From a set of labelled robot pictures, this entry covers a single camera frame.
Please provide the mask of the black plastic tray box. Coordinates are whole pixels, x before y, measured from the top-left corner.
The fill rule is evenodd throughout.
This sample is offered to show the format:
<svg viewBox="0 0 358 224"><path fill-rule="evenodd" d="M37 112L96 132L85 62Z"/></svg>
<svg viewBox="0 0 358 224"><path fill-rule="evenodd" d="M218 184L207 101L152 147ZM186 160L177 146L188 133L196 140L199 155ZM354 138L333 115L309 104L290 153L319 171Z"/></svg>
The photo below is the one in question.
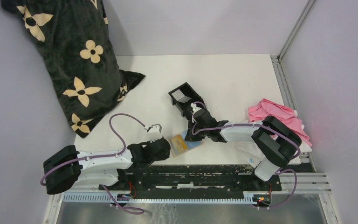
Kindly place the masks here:
<svg viewBox="0 0 358 224"><path fill-rule="evenodd" d="M190 86L188 82L183 83L179 87L168 92L171 97L172 105L176 106L182 117L187 120L191 120L193 109L192 103L195 103L198 107L206 108L203 98Z"/></svg>

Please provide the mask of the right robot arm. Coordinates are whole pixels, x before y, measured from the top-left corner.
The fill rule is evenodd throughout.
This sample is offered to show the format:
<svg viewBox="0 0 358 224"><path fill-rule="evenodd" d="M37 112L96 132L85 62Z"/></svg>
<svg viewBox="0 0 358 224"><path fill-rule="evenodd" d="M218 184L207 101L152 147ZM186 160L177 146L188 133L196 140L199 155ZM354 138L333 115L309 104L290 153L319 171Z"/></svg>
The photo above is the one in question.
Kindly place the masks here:
<svg viewBox="0 0 358 224"><path fill-rule="evenodd" d="M263 190L270 178L289 162L298 157L301 138L274 116L267 116L261 122L232 123L217 121L207 109L195 107L191 111L191 130L186 140L200 141L205 137L213 142L249 142L261 150L264 158L250 178L255 190Z"/></svg>

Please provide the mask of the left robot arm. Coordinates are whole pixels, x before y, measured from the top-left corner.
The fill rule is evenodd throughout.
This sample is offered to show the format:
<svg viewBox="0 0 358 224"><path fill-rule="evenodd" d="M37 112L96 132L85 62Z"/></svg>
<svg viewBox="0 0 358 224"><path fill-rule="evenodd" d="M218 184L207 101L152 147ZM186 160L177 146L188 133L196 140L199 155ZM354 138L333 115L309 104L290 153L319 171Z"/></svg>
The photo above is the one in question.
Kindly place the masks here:
<svg viewBox="0 0 358 224"><path fill-rule="evenodd" d="M155 161L166 160L170 157L170 150L170 143L165 138L130 144L123 152L85 152L69 145L44 161L45 175L41 184L49 195L71 188L99 185L121 190L128 184L125 170L144 168Z"/></svg>

